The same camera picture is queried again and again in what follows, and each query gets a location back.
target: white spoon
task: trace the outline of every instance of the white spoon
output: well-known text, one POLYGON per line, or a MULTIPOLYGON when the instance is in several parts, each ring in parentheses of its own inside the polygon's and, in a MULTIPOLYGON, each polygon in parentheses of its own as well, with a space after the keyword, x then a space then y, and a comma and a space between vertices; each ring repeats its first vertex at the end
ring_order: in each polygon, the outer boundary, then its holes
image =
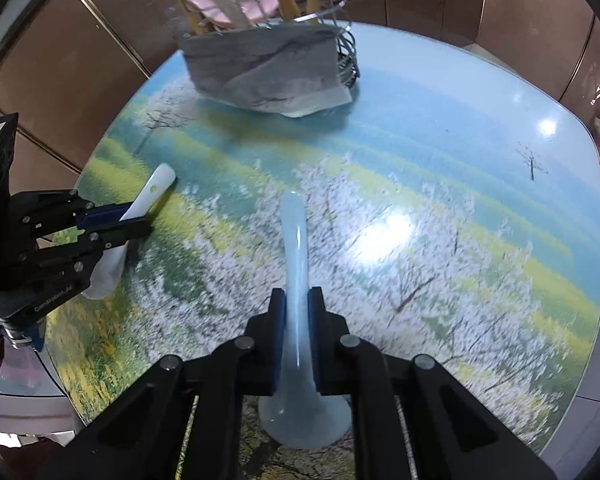
MULTIPOLYGON (((176 174, 171 166, 164 163, 158 166, 120 221, 146 215, 175 180, 176 174)), ((100 261, 93 267, 91 286, 82 292, 83 296, 90 300, 102 300, 116 290, 125 268, 127 246, 128 242, 104 251, 100 261)))

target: light blue plastic object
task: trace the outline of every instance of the light blue plastic object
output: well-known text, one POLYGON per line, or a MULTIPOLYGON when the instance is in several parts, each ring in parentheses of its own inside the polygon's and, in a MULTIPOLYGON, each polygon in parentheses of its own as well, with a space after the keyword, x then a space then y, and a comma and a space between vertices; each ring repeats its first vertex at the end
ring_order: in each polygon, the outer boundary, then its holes
POLYGON ((278 390, 260 397, 265 431, 296 449, 328 446, 351 426, 351 410, 342 396, 323 397, 315 389, 309 340, 309 271, 304 201, 285 191, 281 202, 286 256, 286 325, 278 390))

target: tree painting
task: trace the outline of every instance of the tree painting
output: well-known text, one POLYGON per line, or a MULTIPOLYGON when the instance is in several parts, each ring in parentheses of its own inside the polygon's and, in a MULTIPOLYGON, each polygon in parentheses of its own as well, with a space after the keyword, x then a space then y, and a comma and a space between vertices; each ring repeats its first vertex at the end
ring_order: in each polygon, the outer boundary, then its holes
POLYGON ((144 137, 134 154, 142 151, 157 130, 179 128, 191 122, 195 97, 195 88, 188 78, 168 83, 149 97, 135 113, 135 123, 144 131, 144 137))
POLYGON ((516 152, 522 156, 522 159, 529 168, 531 172, 531 180, 536 179, 536 173, 538 171, 544 174, 549 174, 549 172, 538 163, 538 159, 528 146, 522 146, 522 144, 518 143, 516 152))

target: gray cloth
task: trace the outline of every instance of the gray cloth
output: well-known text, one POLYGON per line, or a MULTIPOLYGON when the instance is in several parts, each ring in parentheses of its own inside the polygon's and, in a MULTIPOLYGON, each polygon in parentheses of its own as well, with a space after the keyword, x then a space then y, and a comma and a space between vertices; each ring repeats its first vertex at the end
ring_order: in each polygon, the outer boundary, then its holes
POLYGON ((281 24, 181 38, 198 91, 240 108, 301 116, 351 101, 333 25, 281 24))

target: table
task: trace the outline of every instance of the table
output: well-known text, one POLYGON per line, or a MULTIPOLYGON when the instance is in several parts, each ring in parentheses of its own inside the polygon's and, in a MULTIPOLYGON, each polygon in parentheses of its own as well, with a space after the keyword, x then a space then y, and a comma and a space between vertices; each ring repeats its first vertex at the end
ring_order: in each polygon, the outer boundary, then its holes
MULTIPOLYGON (((328 309, 389 354, 432 354, 533 450, 546 445, 598 330, 595 146, 500 67, 388 28, 353 33, 351 105, 302 119, 229 108, 196 96, 176 53, 110 126, 80 195, 132 200, 161 162, 178 181, 116 293, 50 316, 50 354, 86 421, 161 355, 211 352, 266 308, 284 286, 278 207, 292 188, 328 309)), ((247 476, 352 478, 350 437, 280 447, 255 407, 247 476)))

